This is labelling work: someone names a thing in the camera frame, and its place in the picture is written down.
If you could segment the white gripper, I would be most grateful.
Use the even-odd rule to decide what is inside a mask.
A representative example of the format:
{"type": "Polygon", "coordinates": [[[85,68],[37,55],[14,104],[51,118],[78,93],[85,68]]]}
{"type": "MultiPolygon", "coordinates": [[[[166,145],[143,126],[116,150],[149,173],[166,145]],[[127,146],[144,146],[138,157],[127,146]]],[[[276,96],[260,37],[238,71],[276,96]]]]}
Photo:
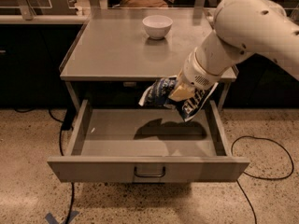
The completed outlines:
{"type": "Polygon", "coordinates": [[[168,98],[179,102],[194,96],[195,89],[207,90],[221,79],[225,69],[209,71],[211,65],[220,64],[216,59],[209,60],[206,52],[195,48],[185,60],[178,76],[178,84],[170,92],[168,98]]]}

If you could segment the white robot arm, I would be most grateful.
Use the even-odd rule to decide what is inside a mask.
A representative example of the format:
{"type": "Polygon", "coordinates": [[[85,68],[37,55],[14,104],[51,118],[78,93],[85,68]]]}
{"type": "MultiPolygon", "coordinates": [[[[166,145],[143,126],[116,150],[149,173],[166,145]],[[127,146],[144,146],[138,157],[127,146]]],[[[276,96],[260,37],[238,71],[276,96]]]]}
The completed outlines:
{"type": "Polygon", "coordinates": [[[213,29],[185,60],[169,98],[179,102],[207,91],[223,73],[251,54],[273,61],[299,78],[299,25],[270,0],[222,0],[213,29]]]}

